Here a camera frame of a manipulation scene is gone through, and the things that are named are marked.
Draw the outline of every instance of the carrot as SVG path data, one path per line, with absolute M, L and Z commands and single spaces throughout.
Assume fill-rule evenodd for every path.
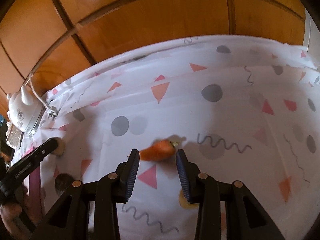
M 140 160 L 156 162 L 162 161 L 174 155 L 174 153 L 176 152 L 175 147 L 177 147 L 178 145 L 178 142 L 162 140 L 147 149 L 139 151 Z

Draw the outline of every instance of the patterned tablecloth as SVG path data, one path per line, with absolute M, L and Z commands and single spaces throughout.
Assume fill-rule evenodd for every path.
M 46 94 L 60 110 L 56 120 L 45 114 L 14 156 L 50 137 L 66 142 L 63 157 L 47 156 L 26 182 L 35 208 L 48 211 L 57 200 L 58 174 L 95 181 L 131 149 L 171 138 L 202 172 L 243 181 L 286 239 L 302 239 L 320 212 L 319 65 L 305 50 L 245 36 L 190 37 L 66 80 Z M 193 239 L 197 209 L 179 205 L 180 190 L 174 158 L 141 161 L 132 197 L 118 205 L 121 239 Z M 222 229 L 225 238 L 224 220 Z

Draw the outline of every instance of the squiggly line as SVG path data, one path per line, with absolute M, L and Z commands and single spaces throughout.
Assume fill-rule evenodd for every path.
M 186 42 L 187 42 L 187 43 L 192 43 L 192 38 L 194 38 L 195 40 L 199 40 L 199 36 L 189 37 L 189 39 L 190 39 L 191 41 L 189 41 L 188 39 L 184 39 L 184 40 L 183 40 L 184 44 L 186 44 Z
M 286 141 L 286 142 L 289 144 L 289 146 L 290 146 L 290 151 L 291 151 L 292 155 L 293 155 L 293 156 L 295 157 L 295 159 L 296 159 L 296 163 L 297 163 L 298 168 L 299 168 L 300 170 L 302 170 L 303 180 L 306 181 L 306 182 L 308 182 L 308 183 L 310 184 L 310 181 L 305 178 L 304 169 L 303 169 L 303 168 L 299 165 L 299 163 L 298 163 L 298 156 L 295 155 L 294 152 L 293 152 L 291 142 L 287 140 L 287 138 L 285 137 L 285 135 L 283 135 L 283 137 L 284 137 L 285 141 Z
M 246 67 L 247 66 L 244 66 L 244 70 L 250 73 L 250 76 L 247 78 L 247 82 L 250 83 L 250 86 L 252 86 L 254 84 L 254 82 L 249 80 L 252 76 L 252 72 L 251 72 L 251 70 L 246 69 Z
M 141 215 L 139 215 L 138 217 L 136 217 L 137 208 L 136 208 L 135 206 L 130 206 L 128 209 L 126 209 L 124 206 L 125 206 L 125 204 L 122 205 L 122 212 L 123 212 L 123 213 L 127 213 L 127 212 L 129 212 L 131 209 L 134 209 L 133 218 L 134 218 L 135 220 L 139 220 L 139 219 L 141 219 L 143 216 L 147 216 L 147 226 L 152 227 L 152 226 L 154 226 L 154 225 L 156 225 L 156 224 L 159 224 L 159 225 L 160 225 L 160 232 L 161 232 L 162 234 L 167 234 L 167 233 L 169 233 L 170 231 L 172 231 L 172 230 L 174 230 L 174 229 L 179 233 L 179 229 L 178 229 L 177 227 L 170 227 L 169 229 L 163 231 L 163 224 L 162 224 L 161 221 L 156 220 L 156 221 L 153 221 L 152 223 L 149 223 L 149 213 L 148 213 L 148 212 L 143 212 Z
M 78 101 L 76 101 L 73 106 L 71 106 L 70 108 L 73 108 L 75 106 L 76 103 L 78 103 L 80 101 L 80 98 L 82 95 L 84 95 L 85 91 L 92 85 L 92 83 L 94 82 L 94 80 L 90 83 L 90 85 L 88 87 L 85 88 L 85 90 L 83 91 L 83 93 L 79 96 Z
M 215 145 L 212 145 L 212 140 L 213 140 L 213 139 L 212 139 L 212 136 L 210 136 L 210 135 L 207 135 L 206 137 L 204 137 L 204 139 L 202 140 L 202 142 L 199 142 L 200 133 L 198 133 L 197 143 L 198 143 L 198 144 L 203 144 L 207 138 L 210 138 L 210 145 L 211 145 L 212 148 L 216 148 L 216 147 L 219 145 L 219 143 L 220 143 L 221 141 L 223 141 L 224 148 L 225 148 L 226 150 L 230 150 L 234 145 L 237 147 L 238 153 L 243 153 L 247 148 L 252 149 L 252 147 L 251 147 L 250 145 L 246 145 L 246 146 L 244 146 L 244 148 L 243 148 L 242 150 L 240 150 L 237 143 L 232 143 L 230 146 L 227 146 L 226 140 L 223 139 L 223 138 L 220 138 L 220 139 L 216 142 Z

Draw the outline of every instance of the wooden cabinet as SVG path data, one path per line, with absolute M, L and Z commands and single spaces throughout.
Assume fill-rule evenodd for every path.
M 32 70 L 44 93 L 96 62 L 171 39 L 239 34 L 301 45 L 304 20 L 299 0 L 16 0 L 0 22 L 0 113 Z

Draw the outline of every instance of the person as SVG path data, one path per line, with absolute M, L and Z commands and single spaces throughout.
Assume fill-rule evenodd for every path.
M 22 189 L 24 193 L 23 209 L 25 210 L 31 221 L 35 225 L 37 225 L 40 220 L 36 217 L 32 209 L 30 208 L 30 198 L 27 194 L 28 189 L 25 186 L 22 186 Z M 27 240 L 29 238 L 28 234 L 23 232 L 14 221 L 14 219 L 18 217 L 21 212 L 22 206 L 18 203 L 7 202 L 6 204 L 2 205 L 0 209 L 2 223 L 11 237 L 13 237 L 13 239 L 15 240 Z

